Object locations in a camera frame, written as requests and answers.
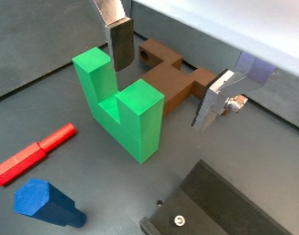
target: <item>plastic block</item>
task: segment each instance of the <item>plastic block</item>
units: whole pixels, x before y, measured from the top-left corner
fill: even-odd
[[[203,68],[191,74],[183,73],[183,56],[153,39],[140,44],[140,60],[155,67],[141,78],[165,95],[164,116],[189,95],[201,98],[204,87],[216,79],[216,76]]]
[[[142,163],[157,150],[164,95],[142,79],[118,92],[110,58],[97,48],[72,61],[94,120]]]
[[[46,181],[30,179],[14,192],[16,213],[54,225],[80,228],[85,215],[74,208],[73,200]]]
[[[65,124],[41,142],[32,143],[25,149],[16,153],[0,164],[0,186],[6,184],[20,173],[34,165],[46,153],[73,134],[76,129],[70,123]]]

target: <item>blue block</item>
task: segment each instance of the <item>blue block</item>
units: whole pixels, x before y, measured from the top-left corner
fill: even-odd
[[[14,192],[14,212],[49,222],[80,228],[85,215],[74,208],[73,200],[46,181],[30,179]]]

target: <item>red stick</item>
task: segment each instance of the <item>red stick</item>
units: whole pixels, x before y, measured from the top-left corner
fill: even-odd
[[[0,186],[37,163],[46,156],[46,153],[74,133],[76,129],[72,124],[65,124],[64,127],[54,131],[54,133],[41,142],[32,143],[25,149],[5,160],[0,164]]]

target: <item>brown h-shaped block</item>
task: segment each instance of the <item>brown h-shaped block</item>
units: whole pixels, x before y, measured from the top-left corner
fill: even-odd
[[[181,73],[183,56],[153,39],[140,45],[138,54],[140,60],[153,67],[141,78],[165,95],[165,116],[189,95],[201,98],[204,87],[216,76],[203,68],[191,74]]]

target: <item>green u-shaped block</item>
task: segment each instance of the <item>green u-shaped block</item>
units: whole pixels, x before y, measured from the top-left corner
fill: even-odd
[[[110,57],[98,48],[72,61],[94,120],[144,163],[157,150],[164,94],[142,79],[118,92]]]

